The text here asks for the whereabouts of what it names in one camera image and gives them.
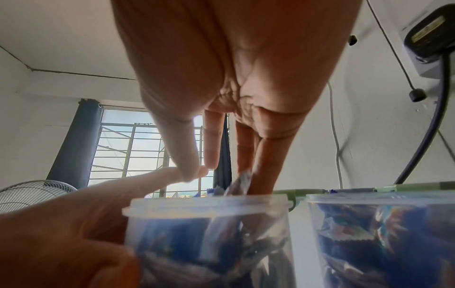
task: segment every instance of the curtain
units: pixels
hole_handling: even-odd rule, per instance
[[[73,122],[60,147],[48,180],[87,187],[100,133],[102,107],[93,99],[79,102]]]
[[[232,182],[231,152],[229,150],[228,116],[224,118],[223,136],[219,154],[218,168],[213,171],[213,187],[226,189]]]

